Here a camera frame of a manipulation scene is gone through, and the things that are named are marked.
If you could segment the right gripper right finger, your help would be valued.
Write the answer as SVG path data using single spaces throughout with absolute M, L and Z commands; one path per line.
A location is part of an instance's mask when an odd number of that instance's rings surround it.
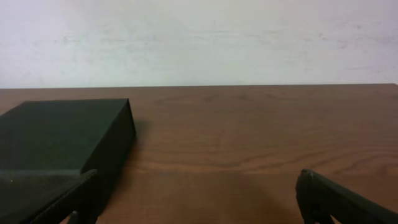
M 305 224 L 396 224 L 397 214 L 326 177 L 304 169 L 295 186 L 296 199 Z

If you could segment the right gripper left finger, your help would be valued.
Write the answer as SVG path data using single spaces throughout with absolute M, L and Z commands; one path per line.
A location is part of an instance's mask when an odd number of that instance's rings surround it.
M 100 195 L 98 172 L 89 170 L 40 198 L 29 222 L 60 223 L 71 215 L 72 223 L 96 223 Z

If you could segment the dark green box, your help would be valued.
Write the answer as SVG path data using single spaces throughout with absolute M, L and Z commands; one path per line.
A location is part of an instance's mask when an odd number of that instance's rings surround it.
M 99 215 L 136 139 L 127 99 L 26 101 L 1 116 L 1 222 L 30 223 L 45 194 L 89 170 Z

